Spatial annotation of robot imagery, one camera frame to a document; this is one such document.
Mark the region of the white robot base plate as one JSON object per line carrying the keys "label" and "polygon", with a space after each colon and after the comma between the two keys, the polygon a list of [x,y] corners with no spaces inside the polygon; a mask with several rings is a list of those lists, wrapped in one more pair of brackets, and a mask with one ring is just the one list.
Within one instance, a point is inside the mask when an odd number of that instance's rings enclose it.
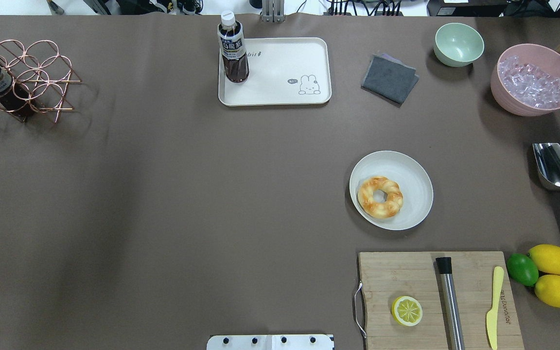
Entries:
{"label": "white robot base plate", "polygon": [[250,334],[216,335],[209,338],[207,350],[333,350],[329,334]]}

